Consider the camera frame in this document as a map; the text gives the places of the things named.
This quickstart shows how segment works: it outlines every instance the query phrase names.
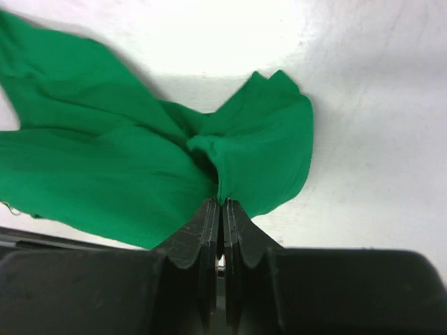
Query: white table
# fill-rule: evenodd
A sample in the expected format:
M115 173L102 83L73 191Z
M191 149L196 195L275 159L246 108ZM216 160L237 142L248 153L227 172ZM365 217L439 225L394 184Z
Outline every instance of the white table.
M157 94L203 112L215 110L253 70L284 69L314 104L314 158L301 194L255 222L285 246L420 251L447 279L447 2L3 5L107 43ZM0 129L15 128L12 109L0 102ZM0 221L124 246L61 223L14 217L3 207Z

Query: green towel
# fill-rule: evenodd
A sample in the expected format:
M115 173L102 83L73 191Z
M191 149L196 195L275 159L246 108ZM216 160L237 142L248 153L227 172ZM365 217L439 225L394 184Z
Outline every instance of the green towel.
M0 11L0 84L21 122L0 132L0 200L35 217L152 248L205 198L253 217L307 178L312 106L281 71L201 114L153 97L103 45Z

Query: green cloth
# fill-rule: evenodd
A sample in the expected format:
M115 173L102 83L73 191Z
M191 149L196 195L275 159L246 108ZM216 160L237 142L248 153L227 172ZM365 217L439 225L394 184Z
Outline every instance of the green cloth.
M157 100L103 45L0 11L0 84L21 122L0 132L0 200L85 232L152 248L205 198L253 217L307 178L312 106L281 71L201 114Z

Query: white surface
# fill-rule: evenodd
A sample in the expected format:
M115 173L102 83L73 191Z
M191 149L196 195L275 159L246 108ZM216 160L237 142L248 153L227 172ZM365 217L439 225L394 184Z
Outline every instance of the white surface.
M256 223L285 246L420 251L447 278L447 2L3 2L107 42L158 94L203 112L253 70L284 69L314 104L314 159L301 194ZM5 105L0 127L14 128ZM96 241L4 208L0 216Z

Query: green fabric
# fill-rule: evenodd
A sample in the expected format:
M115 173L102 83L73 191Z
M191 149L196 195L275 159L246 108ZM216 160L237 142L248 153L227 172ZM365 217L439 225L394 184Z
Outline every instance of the green fabric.
M0 132L0 200L33 216L151 248L205 198L252 217L307 178L312 107L281 71L201 114L157 100L101 44L0 11L0 84L21 121Z

